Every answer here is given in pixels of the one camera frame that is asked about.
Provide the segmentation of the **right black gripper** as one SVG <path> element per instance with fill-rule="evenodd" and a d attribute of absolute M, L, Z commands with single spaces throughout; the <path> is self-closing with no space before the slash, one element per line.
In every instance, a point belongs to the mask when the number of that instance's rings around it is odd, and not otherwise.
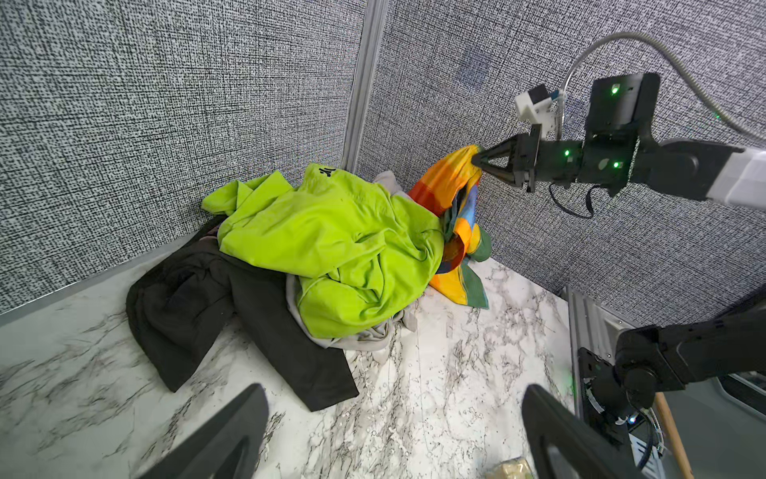
<path fill-rule="evenodd" d="M 480 148 L 472 162 L 485 174 L 514 188 L 523 187 L 523 178 L 507 167 L 490 163 L 494 159 L 513 161 L 519 143 L 514 135 L 489 149 Z M 540 134 L 530 132 L 520 137 L 520 171 L 524 173 L 527 192 L 534 193 L 538 182 L 570 185 L 582 167 L 581 141 L 544 141 Z"/>

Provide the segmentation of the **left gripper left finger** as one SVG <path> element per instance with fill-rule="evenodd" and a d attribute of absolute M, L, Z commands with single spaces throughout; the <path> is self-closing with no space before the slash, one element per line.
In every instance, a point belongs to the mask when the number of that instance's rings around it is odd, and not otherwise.
<path fill-rule="evenodd" d="M 144 476 L 251 478 L 268 418 L 265 390 L 253 383 Z"/>

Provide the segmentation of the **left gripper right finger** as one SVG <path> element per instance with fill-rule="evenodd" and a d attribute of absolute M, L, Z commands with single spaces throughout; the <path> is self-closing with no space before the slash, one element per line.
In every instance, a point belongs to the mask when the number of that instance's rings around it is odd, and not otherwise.
<path fill-rule="evenodd" d="M 522 417 L 539 478 L 642 478 L 596 431 L 574 416 L 544 387 L 531 384 Z"/>

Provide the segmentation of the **rainbow coloured cloth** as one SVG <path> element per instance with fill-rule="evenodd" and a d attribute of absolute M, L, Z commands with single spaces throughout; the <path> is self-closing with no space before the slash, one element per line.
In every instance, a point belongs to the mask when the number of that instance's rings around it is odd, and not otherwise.
<path fill-rule="evenodd" d="M 435 163 L 409 192 L 409 197 L 438 217 L 444 238 L 442 263 L 430 281 L 444 297 L 475 309 L 488 309 L 482 279 L 470 261 L 492 255 L 492 241 L 477 223 L 479 184 L 483 171 L 472 163 L 483 149 L 464 147 Z"/>

